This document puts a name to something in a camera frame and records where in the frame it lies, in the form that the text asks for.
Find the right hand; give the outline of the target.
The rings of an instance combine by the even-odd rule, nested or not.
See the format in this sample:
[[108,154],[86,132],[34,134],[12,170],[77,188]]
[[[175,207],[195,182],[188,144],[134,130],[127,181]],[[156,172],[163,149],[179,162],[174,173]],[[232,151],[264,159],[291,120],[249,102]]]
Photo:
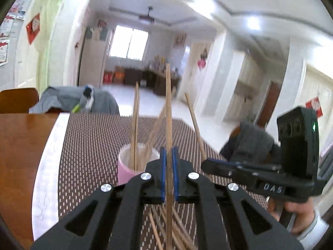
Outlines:
[[291,229],[293,235],[305,231],[315,218],[313,199],[310,197],[306,203],[284,202],[283,208],[290,213],[296,213],[296,219]]

